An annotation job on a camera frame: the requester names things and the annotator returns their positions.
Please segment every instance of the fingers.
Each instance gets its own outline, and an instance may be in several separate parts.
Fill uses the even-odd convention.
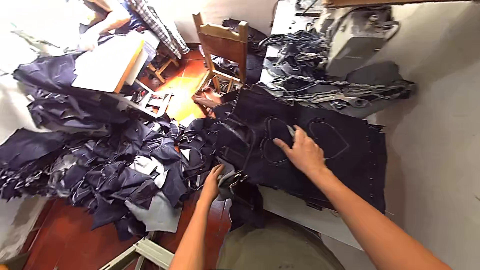
[[[288,153],[292,150],[288,144],[286,144],[284,141],[280,139],[273,139],[273,143],[276,144],[278,147],[280,147],[285,154],[288,155]]]
[[[216,165],[215,167],[212,168],[212,170],[210,171],[210,174],[212,174],[212,175],[216,174],[218,176],[222,172],[224,167],[225,167],[225,165],[218,164],[218,165]]]
[[[307,136],[307,133],[299,126],[293,125],[295,128],[295,138],[305,138]]]

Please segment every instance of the plaid fabric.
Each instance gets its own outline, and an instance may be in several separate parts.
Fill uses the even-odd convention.
[[[189,51],[187,44],[180,36],[173,22],[163,24],[155,10],[148,6],[145,0],[130,0],[131,7],[140,15],[143,21],[158,36],[168,49],[178,58]]]

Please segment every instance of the person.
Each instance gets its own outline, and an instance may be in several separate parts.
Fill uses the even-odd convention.
[[[127,33],[143,25],[140,16],[124,0],[84,0],[84,4],[96,13],[90,27],[80,35],[79,48],[93,50],[98,38],[110,30]]]
[[[292,148],[280,139],[274,143],[327,196],[378,270],[451,270],[336,178],[325,165],[323,150],[300,127],[295,129]],[[205,180],[170,270],[203,269],[207,216],[218,194],[217,178],[222,169],[223,165],[215,166]]]

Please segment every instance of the white wall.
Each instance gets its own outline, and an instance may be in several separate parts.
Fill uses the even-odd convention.
[[[185,42],[198,43],[192,14],[201,12],[205,23],[221,24],[233,18],[244,20],[266,35],[270,34],[270,22],[276,0],[150,0],[158,1],[175,22]]]
[[[478,269],[480,5],[404,5],[394,16],[402,28],[374,61],[394,60],[419,91],[377,114],[388,143],[387,210],[453,269]]]
[[[71,43],[60,33],[69,29],[60,21],[69,16],[59,12],[64,0],[19,0],[5,2],[5,12],[0,18],[0,74],[11,73],[21,63],[29,63],[36,58],[28,43],[10,33],[15,27],[28,34],[46,39],[59,46]],[[26,107],[30,102],[19,90],[17,81],[11,75],[0,76],[0,144],[18,128],[37,130]],[[15,256],[26,240],[35,220],[43,208],[46,198],[16,198],[9,202],[0,199],[0,261]]]

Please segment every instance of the pile of denim scraps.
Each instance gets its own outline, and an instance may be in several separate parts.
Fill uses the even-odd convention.
[[[283,102],[296,101],[357,118],[380,111],[395,100],[409,98],[416,90],[416,85],[404,80],[398,66],[391,61],[354,70],[344,81],[286,76],[272,80],[267,86],[265,90]]]
[[[325,195],[273,144],[293,144],[290,129],[299,125],[324,150],[329,169],[356,194],[385,211],[386,168],[383,127],[341,113],[286,104],[261,83],[230,91],[213,108],[215,122],[204,122],[215,156],[226,165],[219,199],[231,198],[231,229],[263,225],[263,199],[257,185],[282,189],[316,209],[334,209]]]
[[[329,41],[323,33],[299,30],[292,34],[270,35],[259,44],[280,47],[280,57],[266,57],[264,68],[274,77],[305,76],[315,79],[325,77]]]
[[[194,190],[187,187],[182,171],[192,177],[195,155],[188,162],[175,144],[180,141],[181,148],[198,150],[196,136],[192,128],[185,129],[167,115],[148,125],[138,120],[112,123],[107,135],[19,129],[0,146],[0,197],[67,198],[93,214],[92,229],[113,222],[121,240],[132,233],[144,235],[146,229],[162,227],[145,227],[131,209],[149,210],[152,199],[160,196],[162,207],[174,211]],[[168,230],[174,232],[176,226]]]
[[[105,129],[129,118],[106,94],[72,87],[78,53],[38,58],[20,65],[13,77],[23,84],[32,102],[27,106],[37,126],[85,130]]]

